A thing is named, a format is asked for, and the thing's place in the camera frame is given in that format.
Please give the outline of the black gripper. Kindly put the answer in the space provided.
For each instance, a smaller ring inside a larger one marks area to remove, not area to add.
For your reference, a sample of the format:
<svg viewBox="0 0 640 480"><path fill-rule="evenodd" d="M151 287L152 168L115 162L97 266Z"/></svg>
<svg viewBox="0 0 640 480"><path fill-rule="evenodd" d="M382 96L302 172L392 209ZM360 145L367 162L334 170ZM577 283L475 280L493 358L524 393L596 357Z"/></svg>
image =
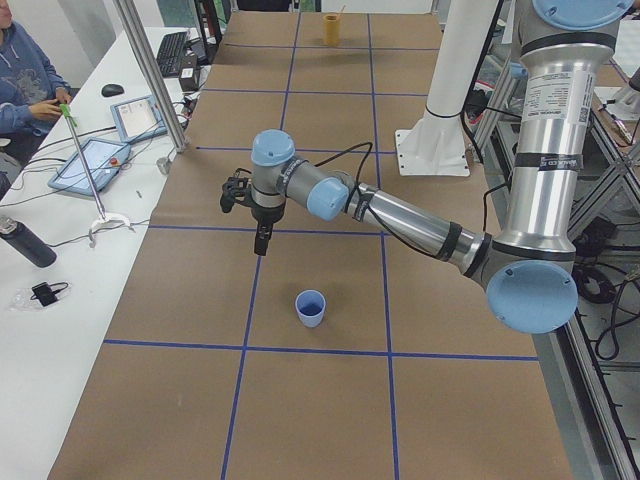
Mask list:
<svg viewBox="0 0 640 480"><path fill-rule="evenodd" d="M267 254L273 225L284 216L285 197L279 193L264 193L257 187L251 188L251 207L253 218L257 222L254 238L254 253L258 256Z"/></svg>

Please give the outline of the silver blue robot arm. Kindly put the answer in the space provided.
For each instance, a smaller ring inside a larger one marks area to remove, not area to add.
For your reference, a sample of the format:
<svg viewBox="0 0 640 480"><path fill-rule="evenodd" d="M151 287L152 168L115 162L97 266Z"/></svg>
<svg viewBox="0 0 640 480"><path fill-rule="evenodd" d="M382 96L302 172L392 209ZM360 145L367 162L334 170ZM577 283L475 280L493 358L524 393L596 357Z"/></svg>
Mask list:
<svg viewBox="0 0 640 480"><path fill-rule="evenodd" d="M540 334L565 325L578 302L568 223L592 96L628 9L626 1L516 3L512 51L527 83L499 234L468 231L346 173L327 173L296 154L289 134L270 129L255 137L251 152L255 252L266 253L273 226L293 200L323 220L345 213L456 265L512 329Z"/></svg>

